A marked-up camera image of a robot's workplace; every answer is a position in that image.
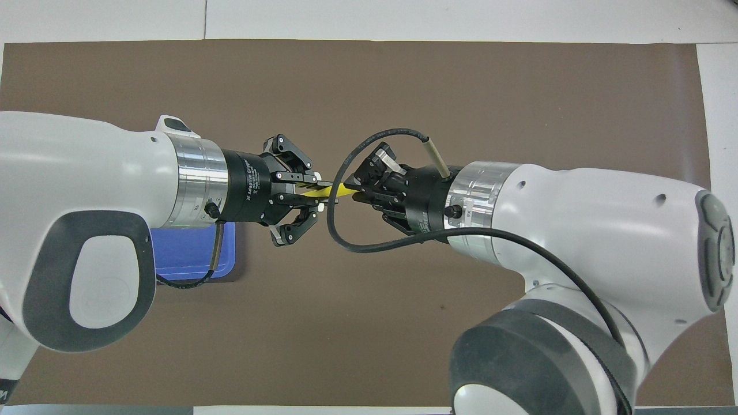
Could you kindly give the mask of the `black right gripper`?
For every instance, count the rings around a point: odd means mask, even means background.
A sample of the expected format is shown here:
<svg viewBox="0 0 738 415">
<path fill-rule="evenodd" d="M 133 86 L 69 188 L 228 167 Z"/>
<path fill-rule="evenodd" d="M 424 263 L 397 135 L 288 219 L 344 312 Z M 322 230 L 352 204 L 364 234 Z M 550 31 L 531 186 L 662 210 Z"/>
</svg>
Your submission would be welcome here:
<svg viewBox="0 0 738 415">
<path fill-rule="evenodd" d="M 445 228 L 446 196 L 461 166 L 450 166 L 451 176 L 443 179 L 434 166 L 401 166 L 389 144 L 379 144 L 353 173 L 353 189 L 388 191 L 391 200 L 352 195 L 355 202 L 370 205 L 382 220 L 406 236 L 440 231 Z"/>
</svg>

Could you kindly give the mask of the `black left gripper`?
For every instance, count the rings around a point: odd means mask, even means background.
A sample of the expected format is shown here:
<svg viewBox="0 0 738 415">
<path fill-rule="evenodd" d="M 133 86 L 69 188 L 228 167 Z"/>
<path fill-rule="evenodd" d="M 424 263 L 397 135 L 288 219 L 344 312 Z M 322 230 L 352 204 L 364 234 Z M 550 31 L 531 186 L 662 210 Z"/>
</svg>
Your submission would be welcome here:
<svg viewBox="0 0 738 415">
<path fill-rule="evenodd" d="M 319 204 L 329 197 L 273 195 L 273 182 L 293 183 L 310 190 L 324 189 L 330 182 L 321 179 L 312 159 L 284 134 L 264 142 L 263 153 L 223 150 L 228 173 L 227 196 L 222 221 L 256 222 L 268 225 L 275 246 L 295 243 L 316 222 Z M 279 224 L 292 210 L 292 222 Z"/>
</svg>

